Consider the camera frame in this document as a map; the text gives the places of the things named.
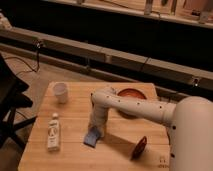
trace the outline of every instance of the floor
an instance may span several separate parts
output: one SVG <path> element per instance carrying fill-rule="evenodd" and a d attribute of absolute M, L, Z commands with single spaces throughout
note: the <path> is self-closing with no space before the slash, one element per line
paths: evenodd
<path fill-rule="evenodd" d="M 13 54 L 8 54 L 4 52 L 1 53 L 4 58 L 15 56 Z M 21 59 L 25 60 L 33 67 L 36 66 L 36 62 L 34 60 L 26 58 Z M 29 68 L 20 60 L 7 59 L 6 62 L 14 73 L 29 70 Z M 25 94 L 30 97 L 34 102 L 32 108 L 20 110 L 20 112 L 27 117 L 31 117 L 37 114 L 42 97 L 46 91 L 48 84 L 51 81 L 102 81 L 91 76 L 68 71 L 44 63 L 40 63 L 40 69 L 37 73 L 20 73 L 18 76 L 30 85 L 30 88 L 26 91 Z M 23 117 L 17 114 L 16 121 L 22 119 Z M 30 130 L 30 126 L 28 128 L 24 128 L 19 131 L 19 135 L 23 137 L 24 140 L 27 140 Z M 4 144 L 3 148 L 0 149 L 0 171 L 16 171 L 22 156 L 22 152 L 23 151 L 16 144 L 14 144 L 12 140 L 8 139 L 7 142 Z"/>

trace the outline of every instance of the wooden table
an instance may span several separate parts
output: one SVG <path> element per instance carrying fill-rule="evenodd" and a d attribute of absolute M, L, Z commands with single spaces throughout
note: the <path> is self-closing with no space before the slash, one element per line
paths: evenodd
<path fill-rule="evenodd" d="M 51 83 L 33 126 L 29 141 L 19 164 L 19 170 L 58 171 L 168 171 L 169 145 L 165 127 L 153 122 L 122 117 L 110 109 L 107 133 L 93 149 L 83 144 L 91 112 L 90 94 L 110 85 L 117 91 L 137 88 L 148 99 L 157 99 L 155 87 L 150 83 L 69 82 L 69 101 L 58 104 Z M 58 112 L 61 124 L 60 151 L 47 151 L 48 122 Z M 131 161 L 131 153 L 143 137 L 148 144 L 142 156 Z"/>

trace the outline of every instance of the cable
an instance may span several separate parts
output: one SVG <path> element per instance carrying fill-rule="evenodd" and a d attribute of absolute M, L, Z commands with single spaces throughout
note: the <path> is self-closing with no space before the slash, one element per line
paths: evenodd
<path fill-rule="evenodd" d="M 35 72 L 37 73 L 40 69 L 40 57 L 39 57 L 39 54 L 40 54 L 40 49 L 41 47 L 43 47 L 44 44 L 42 41 L 38 41 L 38 43 L 36 44 L 36 61 L 37 61 L 37 65 L 35 68 L 33 68 L 32 66 L 30 66 L 25 60 L 19 58 L 19 57 L 6 57 L 4 58 L 5 60 L 9 60 L 9 59 L 17 59 L 21 62 L 23 62 L 28 68 L 30 68 L 30 70 L 27 70 L 27 71 L 20 71 L 18 73 L 16 73 L 16 76 L 18 76 L 19 74 L 21 73 L 30 73 L 30 72 Z"/>
<path fill-rule="evenodd" d="M 17 112 L 19 115 L 21 115 L 24 119 L 28 119 L 23 113 L 21 113 L 21 112 L 19 112 L 19 111 L 17 111 L 17 110 L 16 110 L 16 112 Z"/>

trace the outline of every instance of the paper cup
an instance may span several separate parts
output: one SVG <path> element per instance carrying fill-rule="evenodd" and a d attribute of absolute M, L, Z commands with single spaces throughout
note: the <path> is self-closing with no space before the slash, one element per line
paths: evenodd
<path fill-rule="evenodd" d="M 68 100 L 68 88 L 65 83 L 56 83 L 53 87 L 53 93 L 58 99 L 58 103 L 66 103 Z"/>

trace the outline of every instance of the brown bowl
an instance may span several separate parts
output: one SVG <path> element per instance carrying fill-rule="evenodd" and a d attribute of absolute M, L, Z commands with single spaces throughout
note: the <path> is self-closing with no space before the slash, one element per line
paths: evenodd
<path fill-rule="evenodd" d="M 122 97 L 133 97 L 133 98 L 138 98 L 138 99 L 147 99 L 146 96 L 139 90 L 134 89 L 134 88 L 126 88 L 118 92 L 118 96 Z M 128 115 L 122 111 L 118 111 L 118 113 L 127 119 L 136 119 L 136 116 Z"/>
<path fill-rule="evenodd" d="M 134 88 L 123 89 L 117 95 L 122 97 L 135 97 L 139 99 L 147 99 L 146 96 L 141 91 Z"/>

